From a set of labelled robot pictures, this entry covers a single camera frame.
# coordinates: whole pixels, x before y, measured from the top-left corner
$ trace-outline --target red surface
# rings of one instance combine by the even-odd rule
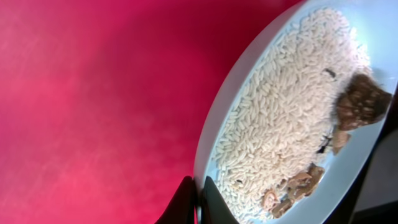
[[[0,223],[154,223],[218,88],[297,0],[0,0]]]

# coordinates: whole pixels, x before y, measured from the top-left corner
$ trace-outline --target black object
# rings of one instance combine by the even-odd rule
[[[196,199],[195,182],[192,177],[184,177],[156,224],[194,224]]]
[[[206,177],[200,202],[202,224],[239,224],[232,216],[211,177]]]
[[[156,224],[194,224],[194,208],[201,208],[201,224],[239,224],[232,216],[211,177],[207,177],[199,200],[192,177],[186,176]]]

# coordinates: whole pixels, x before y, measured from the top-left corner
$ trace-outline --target white plate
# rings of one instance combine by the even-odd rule
[[[358,30],[358,40],[368,46],[371,67],[376,81],[384,90],[393,93],[398,80],[398,1],[396,0],[313,0],[299,3],[272,21],[247,47],[226,77],[208,113],[202,129],[195,158],[195,182],[199,191],[205,177],[215,179],[217,168],[210,160],[215,143],[220,138],[228,113],[241,87],[249,80],[259,60],[266,54],[268,46],[291,22],[321,7],[332,7],[347,17],[352,27]],[[363,164],[368,158],[379,136],[384,120],[359,128],[336,156],[328,155],[323,166],[326,173],[311,197],[296,203],[283,217],[267,223],[322,223],[338,205],[347,192]]]

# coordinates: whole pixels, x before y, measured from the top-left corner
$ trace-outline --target dark speck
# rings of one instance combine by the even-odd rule
[[[325,71],[326,71],[327,73],[329,73],[329,75],[330,75],[332,78],[336,78],[336,73],[335,73],[334,71],[330,70],[329,68],[326,68]]]

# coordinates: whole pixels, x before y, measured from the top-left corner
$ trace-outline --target brown mushroom cap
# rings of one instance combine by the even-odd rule
[[[336,102],[338,128],[348,131],[380,121],[391,99],[392,95],[380,89],[367,75],[354,75]]]

